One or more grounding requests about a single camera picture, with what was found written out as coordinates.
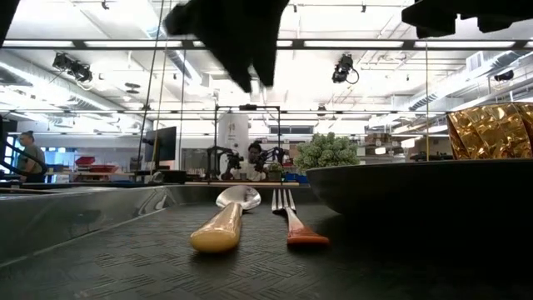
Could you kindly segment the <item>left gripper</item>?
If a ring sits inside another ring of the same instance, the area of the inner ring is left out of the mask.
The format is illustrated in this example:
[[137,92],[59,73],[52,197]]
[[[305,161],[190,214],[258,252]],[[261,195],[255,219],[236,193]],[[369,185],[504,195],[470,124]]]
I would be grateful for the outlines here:
[[[191,34],[203,42],[210,36],[250,42],[255,45],[253,67],[257,76],[264,86],[272,87],[276,40],[287,4],[287,0],[190,0],[172,9],[164,26],[169,35]],[[210,52],[243,92],[252,91],[250,56],[242,46],[223,42]]]

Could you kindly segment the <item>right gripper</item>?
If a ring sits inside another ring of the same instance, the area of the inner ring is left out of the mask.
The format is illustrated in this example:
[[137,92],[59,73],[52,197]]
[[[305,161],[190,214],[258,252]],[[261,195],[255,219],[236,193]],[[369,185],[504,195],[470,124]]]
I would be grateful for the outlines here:
[[418,38],[439,38],[456,33],[452,22],[430,22],[438,18],[477,18],[482,33],[509,28],[514,22],[532,19],[532,0],[421,0],[405,8],[402,21],[416,26]]

